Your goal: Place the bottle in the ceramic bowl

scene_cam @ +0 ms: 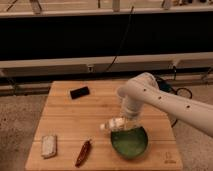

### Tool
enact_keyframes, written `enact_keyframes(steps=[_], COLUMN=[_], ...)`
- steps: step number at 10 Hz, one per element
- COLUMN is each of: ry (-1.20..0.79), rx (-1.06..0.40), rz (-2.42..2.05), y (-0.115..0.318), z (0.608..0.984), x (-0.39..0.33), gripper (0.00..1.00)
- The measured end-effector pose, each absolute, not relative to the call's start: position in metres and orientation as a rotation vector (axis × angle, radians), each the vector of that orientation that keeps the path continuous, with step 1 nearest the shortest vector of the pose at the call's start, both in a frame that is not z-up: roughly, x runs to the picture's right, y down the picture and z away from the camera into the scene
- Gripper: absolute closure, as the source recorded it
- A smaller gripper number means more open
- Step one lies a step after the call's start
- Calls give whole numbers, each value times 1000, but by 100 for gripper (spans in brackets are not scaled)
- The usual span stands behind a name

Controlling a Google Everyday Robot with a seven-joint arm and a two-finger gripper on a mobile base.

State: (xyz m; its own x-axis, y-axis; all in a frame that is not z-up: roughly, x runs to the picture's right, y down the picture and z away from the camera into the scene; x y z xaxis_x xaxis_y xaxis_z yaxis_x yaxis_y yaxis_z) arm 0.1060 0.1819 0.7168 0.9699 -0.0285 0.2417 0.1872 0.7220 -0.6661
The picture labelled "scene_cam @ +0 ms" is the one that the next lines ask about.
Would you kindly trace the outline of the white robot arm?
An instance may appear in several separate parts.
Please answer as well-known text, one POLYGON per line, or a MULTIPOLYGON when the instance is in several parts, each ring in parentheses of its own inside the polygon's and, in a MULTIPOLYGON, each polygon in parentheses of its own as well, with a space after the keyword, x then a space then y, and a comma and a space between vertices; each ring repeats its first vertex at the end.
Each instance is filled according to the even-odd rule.
POLYGON ((146 103, 213 137, 213 105, 161 91, 150 73, 129 79, 117 94, 122 101, 122 114, 128 119, 137 118, 146 103))

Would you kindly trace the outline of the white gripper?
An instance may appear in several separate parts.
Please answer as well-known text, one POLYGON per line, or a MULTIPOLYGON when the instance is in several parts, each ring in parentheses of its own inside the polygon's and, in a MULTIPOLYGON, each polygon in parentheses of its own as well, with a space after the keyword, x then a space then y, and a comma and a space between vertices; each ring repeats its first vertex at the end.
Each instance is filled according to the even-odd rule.
POLYGON ((142 102, 131 98, 125 98, 122 101, 121 113, 130 120, 136 119, 140 115, 142 102))

